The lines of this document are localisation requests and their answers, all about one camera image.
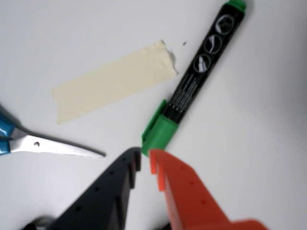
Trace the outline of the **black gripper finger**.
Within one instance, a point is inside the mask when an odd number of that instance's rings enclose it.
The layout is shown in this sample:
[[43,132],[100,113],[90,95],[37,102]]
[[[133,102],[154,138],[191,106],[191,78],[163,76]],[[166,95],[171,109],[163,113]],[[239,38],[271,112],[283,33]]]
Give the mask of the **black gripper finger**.
[[130,190],[140,169],[141,149],[126,150],[48,229],[123,230]]

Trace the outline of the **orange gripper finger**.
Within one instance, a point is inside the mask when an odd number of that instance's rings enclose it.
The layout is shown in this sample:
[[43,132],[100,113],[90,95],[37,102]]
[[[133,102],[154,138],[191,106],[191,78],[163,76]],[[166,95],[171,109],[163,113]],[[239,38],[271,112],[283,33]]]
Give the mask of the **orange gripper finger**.
[[152,149],[151,172],[164,192],[173,230],[264,230],[257,220],[230,221],[194,169],[174,155]]

